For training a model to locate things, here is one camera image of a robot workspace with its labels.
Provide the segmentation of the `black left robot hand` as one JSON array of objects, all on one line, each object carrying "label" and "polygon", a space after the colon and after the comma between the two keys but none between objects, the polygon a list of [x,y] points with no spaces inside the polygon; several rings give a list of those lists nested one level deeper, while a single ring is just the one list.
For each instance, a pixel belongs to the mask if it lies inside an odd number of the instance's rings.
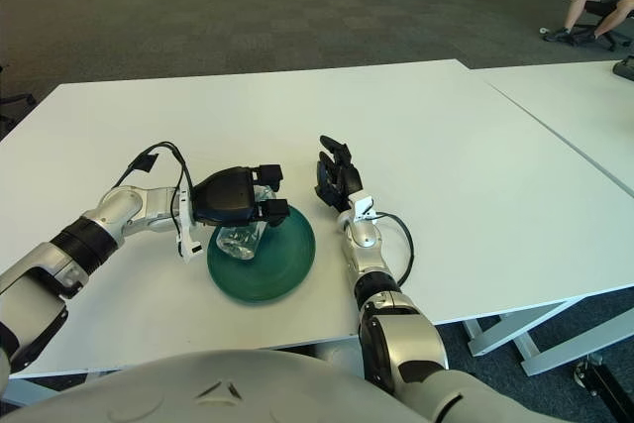
[{"label": "black left robot hand", "polygon": [[196,222],[217,227],[243,227],[255,222],[280,225],[289,215],[285,199],[255,197],[256,186],[277,192],[283,180],[279,164],[235,166],[215,172],[194,186],[192,211]]}]

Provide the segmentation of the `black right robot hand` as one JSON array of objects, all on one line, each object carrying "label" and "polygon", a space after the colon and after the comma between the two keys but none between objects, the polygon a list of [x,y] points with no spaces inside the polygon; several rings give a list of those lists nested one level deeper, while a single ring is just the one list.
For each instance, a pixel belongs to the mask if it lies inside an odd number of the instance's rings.
[{"label": "black right robot hand", "polygon": [[328,152],[319,153],[315,192],[326,205],[344,212],[351,208],[348,197],[363,189],[360,174],[352,163],[352,155],[346,144],[325,135],[319,140]]}]

